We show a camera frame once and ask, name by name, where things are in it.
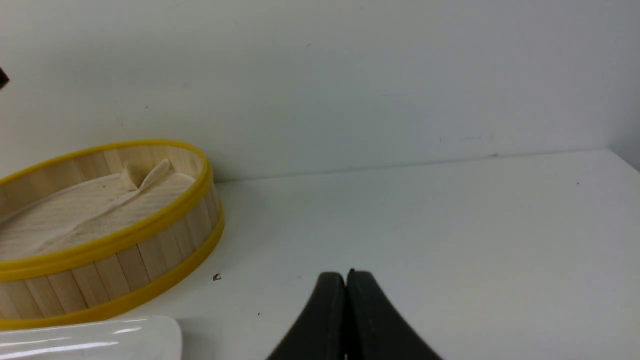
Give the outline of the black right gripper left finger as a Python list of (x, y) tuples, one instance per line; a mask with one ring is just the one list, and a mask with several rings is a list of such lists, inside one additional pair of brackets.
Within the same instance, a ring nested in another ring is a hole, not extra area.
[(343, 360), (346, 287), (338, 272), (322, 272), (299, 316), (270, 360)]

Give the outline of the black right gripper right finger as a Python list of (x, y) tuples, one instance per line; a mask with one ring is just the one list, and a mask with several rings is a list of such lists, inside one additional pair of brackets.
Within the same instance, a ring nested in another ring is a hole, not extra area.
[(346, 295), (346, 359), (441, 359), (402, 317), (371, 272), (350, 269)]

